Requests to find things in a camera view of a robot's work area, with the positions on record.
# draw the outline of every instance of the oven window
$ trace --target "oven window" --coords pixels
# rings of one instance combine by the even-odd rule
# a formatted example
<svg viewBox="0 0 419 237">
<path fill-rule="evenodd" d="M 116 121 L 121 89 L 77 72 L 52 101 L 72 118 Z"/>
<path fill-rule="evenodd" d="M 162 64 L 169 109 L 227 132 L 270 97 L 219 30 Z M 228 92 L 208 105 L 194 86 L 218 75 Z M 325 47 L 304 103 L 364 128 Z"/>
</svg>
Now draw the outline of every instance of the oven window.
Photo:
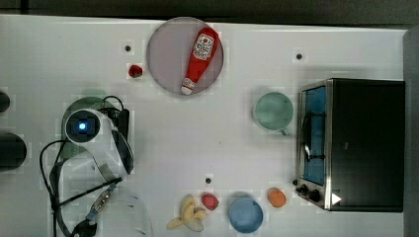
<svg viewBox="0 0 419 237">
<path fill-rule="evenodd" d="M 303 178 L 317 185 L 324 184 L 324 134 L 326 88 L 306 91 L 304 116 L 304 142 L 306 146 Z"/>
</svg>

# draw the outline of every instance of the white bottle cap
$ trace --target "white bottle cap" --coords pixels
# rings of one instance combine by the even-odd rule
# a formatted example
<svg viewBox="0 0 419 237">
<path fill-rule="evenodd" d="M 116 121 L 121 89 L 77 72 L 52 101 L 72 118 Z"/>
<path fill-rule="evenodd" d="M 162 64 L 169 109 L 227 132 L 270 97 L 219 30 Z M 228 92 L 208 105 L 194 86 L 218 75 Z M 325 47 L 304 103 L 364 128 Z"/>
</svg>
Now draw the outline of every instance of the white bottle cap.
<svg viewBox="0 0 419 237">
<path fill-rule="evenodd" d="M 189 95 L 191 95 L 191 94 L 192 94 L 192 90 L 191 90 L 191 89 L 189 89 L 188 87 L 185 87 L 185 86 L 182 86 L 182 88 L 181 88 L 181 92 L 182 92 L 184 95 L 187 95 L 187 96 L 189 96 Z"/>
</svg>

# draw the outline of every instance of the oven knob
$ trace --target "oven knob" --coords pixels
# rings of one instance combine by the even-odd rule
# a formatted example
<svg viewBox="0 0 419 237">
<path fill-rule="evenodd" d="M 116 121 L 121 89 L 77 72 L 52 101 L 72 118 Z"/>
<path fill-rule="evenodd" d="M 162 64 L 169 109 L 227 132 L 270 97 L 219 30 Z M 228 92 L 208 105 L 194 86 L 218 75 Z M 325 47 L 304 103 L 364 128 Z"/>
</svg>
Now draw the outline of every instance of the oven knob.
<svg viewBox="0 0 419 237">
<path fill-rule="evenodd" d="M 307 192 L 308 192 L 308 187 L 307 185 L 301 185 L 299 188 L 295 189 L 297 192 L 301 193 L 303 196 L 306 196 Z"/>
<path fill-rule="evenodd" d="M 313 190 L 308 192 L 308 198 L 314 202 L 320 201 L 320 192 L 318 190 Z"/>
</svg>

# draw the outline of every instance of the red ketchup bottle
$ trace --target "red ketchup bottle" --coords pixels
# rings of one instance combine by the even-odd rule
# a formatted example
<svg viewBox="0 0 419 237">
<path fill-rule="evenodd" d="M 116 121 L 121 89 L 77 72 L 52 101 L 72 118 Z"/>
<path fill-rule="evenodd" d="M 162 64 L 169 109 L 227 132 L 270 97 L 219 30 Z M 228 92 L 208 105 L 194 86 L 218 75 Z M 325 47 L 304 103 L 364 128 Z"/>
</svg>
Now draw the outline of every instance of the red ketchup bottle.
<svg viewBox="0 0 419 237">
<path fill-rule="evenodd" d="M 212 28 L 202 28 L 198 32 L 189 57 L 188 72 L 182 84 L 183 94 L 191 95 L 195 85 L 210 65 L 218 43 L 218 34 Z"/>
</svg>

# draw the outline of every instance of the black toaster oven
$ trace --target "black toaster oven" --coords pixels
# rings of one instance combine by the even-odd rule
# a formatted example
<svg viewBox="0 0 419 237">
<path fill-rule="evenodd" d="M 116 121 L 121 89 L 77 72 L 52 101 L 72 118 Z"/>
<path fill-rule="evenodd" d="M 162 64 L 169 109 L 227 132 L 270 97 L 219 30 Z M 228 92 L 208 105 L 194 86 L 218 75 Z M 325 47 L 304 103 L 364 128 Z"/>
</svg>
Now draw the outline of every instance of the black toaster oven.
<svg viewBox="0 0 419 237">
<path fill-rule="evenodd" d="M 404 82 L 332 78 L 303 87 L 296 192 L 332 211 L 403 210 Z"/>
</svg>

